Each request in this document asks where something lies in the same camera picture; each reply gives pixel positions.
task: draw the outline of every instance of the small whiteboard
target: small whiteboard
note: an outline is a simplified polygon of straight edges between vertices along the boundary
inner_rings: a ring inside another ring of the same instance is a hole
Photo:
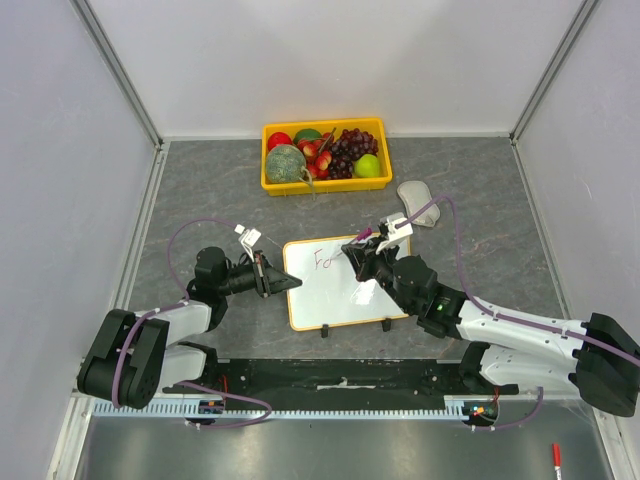
[[[284,246],[285,271],[302,280],[287,291],[289,323],[296,331],[405,318],[375,280],[360,283],[340,246],[354,236],[290,242]],[[397,258],[409,255],[408,241]]]

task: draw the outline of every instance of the marker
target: marker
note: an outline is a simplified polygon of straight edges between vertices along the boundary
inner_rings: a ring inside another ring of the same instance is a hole
[[[556,480],[562,480],[562,472],[560,471],[560,466],[562,465],[560,446],[557,443],[553,443],[551,446],[553,447],[553,468],[556,471]]]

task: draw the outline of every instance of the yellow basket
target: yellow basket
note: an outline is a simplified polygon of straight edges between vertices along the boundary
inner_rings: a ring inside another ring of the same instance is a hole
[[[353,130],[359,128],[367,131],[378,140],[378,160],[380,160],[380,177],[376,178],[349,178],[344,180],[314,180],[313,186],[316,193],[329,192],[354,192],[358,190],[381,190],[393,178],[391,172],[391,159],[387,147],[387,138],[384,135],[384,125],[379,118],[349,118],[345,120],[322,120],[319,122],[297,123],[272,123],[262,129],[262,169],[260,183],[269,195],[274,197],[282,195],[300,195],[311,193],[311,187],[304,182],[295,183],[271,183],[265,174],[267,162],[267,140],[276,132],[284,132],[291,138],[303,128],[315,128],[320,133],[331,132],[336,128],[334,137],[340,138],[343,129]]]

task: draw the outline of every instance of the white cable tray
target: white cable tray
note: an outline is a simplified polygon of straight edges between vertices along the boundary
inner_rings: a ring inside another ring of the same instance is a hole
[[[155,417],[155,418],[229,418],[250,419],[259,417],[264,410],[226,410],[222,414],[199,413],[201,400],[209,398],[155,398],[141,410],[130,407],[115,408],[111,402],[96,400],[93,408],[94,417]],[[467,420],[463,415],[461,400],[445,400],[442,410],[274,410],[269,418],[290,420]]]

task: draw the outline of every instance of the marble pattern surface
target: marble pattern surface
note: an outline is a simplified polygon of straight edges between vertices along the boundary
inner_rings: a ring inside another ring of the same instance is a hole
[[[561,316],[522,180],[506,138],[390,139],[394,179],[384,190],[269,197],[260,187],[260,142],[216,140],[173,142],[149,225],[130,307],[150,309],[174,302],[180,291],[169,276],[167,242],[183,223],[218,216],[263,233],[257,247],[282,268],[282,246],[304,240],[355,234],[380,217],[403,210],[396,193],[406,180],[423,180],[435,196],[456,201],[463,260],[474,292],[498,305]],[[459,287],[453,221],[448,205],[432,228],[415,227],[413,253]],[[195,256],[217,245],[236,260],[242,250],[227,227],[203,222],[176,239],[172,259],[185,283]],[[442,358],[459,359],[465,343],[437,339],[415,319],[295,332],[288,322],[286,295],[261,300],[253,292],[229,298],[222,324],[197,341],[222,357],[249,358]]]

